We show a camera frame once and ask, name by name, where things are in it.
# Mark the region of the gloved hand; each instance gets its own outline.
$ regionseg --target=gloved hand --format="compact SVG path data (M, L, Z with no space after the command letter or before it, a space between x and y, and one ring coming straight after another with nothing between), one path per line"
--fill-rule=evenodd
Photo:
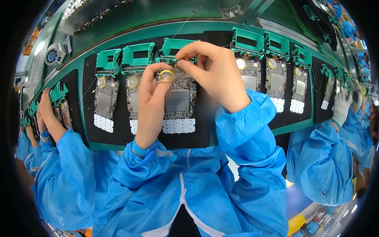
M332 122L334 122L339 128L343 125L348 117L349 107L352 101L351 94L346 100L346 90L342 86L340 92L334 97L334 113Z
M198 55L197 65L187 61ZM178 67L189 73L206 91L229 112L235 113L251 103L243 84L233 51L213 44L195 41L175 55ZM205 63L212 60L209 70Z
M353 103L351 104L351 108L357 114L360 106L362 105L362 99L363 99L362 87L359 85L359 82L357 80L352 80L352 84L353 84L353 91L358 93L358 99L357 99L357 102L353 101Z
M157 84L154 73L159 69L172 69L172 66L166 63L154 63L147 66L138 88L139 112L135 142L142 149L153 144L162 131L164 99L172 82Z

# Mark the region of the green plastic bracket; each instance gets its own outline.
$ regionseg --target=green plastic bracket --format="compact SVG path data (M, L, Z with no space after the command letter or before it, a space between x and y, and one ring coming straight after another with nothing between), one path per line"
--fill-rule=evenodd
M312 54L295 44L295 49L291 51L293 62L298 67L310 70L312 67Z
M95 76L113 77L120 72L121 49L109 49L101 51L96 58Z
M330 70L325 64L321 64L321 73L324 74L327 78L334 77L332 70Z
M30 119L23 116L20 120L20 124L22 127L26 128L27 125L30 125Z
M334 68L334 74L335 77L340 81L343 82L343 71L339 67Z
M232 45L230 49L233 52L239 52L241 55L247 53L248 56L263 58L263 35L252 31L242 30L236 27L234 31Z
M265 31L264 48L266 54L277 55L288 61L290 59L290 42L276 34Z
M156 63L164 62L167 64L173 64L179 61L180 59L175 59L175 54L177 51L179 51L181 48L186 46L187 44L190 44L192 42L195 42L194 40L189 39L170 39L170 38L164 38L164 43L162 48L158 52L158 57L156 58ZM189 60L190 62L194 63L196 61L196 58L192 58Z
M39 103L38 103L38 101L36 101L36 100L33 100L33 101L31 102L31 104L30 104L30 108L28 109L28 113L29 113L30 116L33 116L33 115L36 114L37 109L38 109L38 105L39 105Z
M129 45L122 49L121 74L143 72L155 60L155 43Z
M49 93L50 101L52 102L53 107L59 106L68 92L69 90L66 85L63 83L63 87L61 88L61 82L58 82L55 88Z
M309 5L304 5L303 8L311 20L320 20Z
M345 87L348 91L352 91L353 90L353 87L352 87L352 84L351 84L351 77L350 75L345 72L344 75L343 75L343 84L342 84L343 87Z

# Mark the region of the elastic cuff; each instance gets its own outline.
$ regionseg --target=elastic cuff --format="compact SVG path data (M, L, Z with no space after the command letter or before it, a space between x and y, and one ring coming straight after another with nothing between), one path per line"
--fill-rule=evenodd
M139 156L145 156L146 149L140 148L136 143L136 137L134 137L133 144L132 144L132 150L135 154Z
M341 129L341 126L339 125L339 123L337 123L337 121L335 121L334 119L332 119L331 122L334 122L337 125L338 129Z

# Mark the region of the thin wire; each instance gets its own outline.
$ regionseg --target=thin wire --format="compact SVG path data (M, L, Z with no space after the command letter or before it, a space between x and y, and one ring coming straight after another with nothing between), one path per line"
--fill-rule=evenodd
M81 97L81 101L79 101L78 104L82 103L83 102L83 97L87 94L88 90L91 88L92 84L96 81L97 77L95 77L95 79L92 81L91 85L88 87L88 89L86 90L86 92L84 93L84 95Z
M189 20L189 19L190 19L195 13L197 13L198 10L200 10L200 8L201 8L201 6L199 6L199 8L198 8L196 11L194 11L190 17L188 17L188 19L182 24L182 26L179 28L179 30L175 33L175 35L173 36L173 39L174 39L175 36L179 33L180 29L184 26L184 24L186 24L187 21L188 21L188 20Z

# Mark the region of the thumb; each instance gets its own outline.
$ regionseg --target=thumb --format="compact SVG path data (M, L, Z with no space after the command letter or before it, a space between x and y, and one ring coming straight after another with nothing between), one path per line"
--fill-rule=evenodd
M158 82L151 100L158 103L164 103L167 91L170 89L172 82Z
M189 73L202 87L204 87L204 84L207 81L207 71L199 68L187 60L180 60L177 65L185 72Z

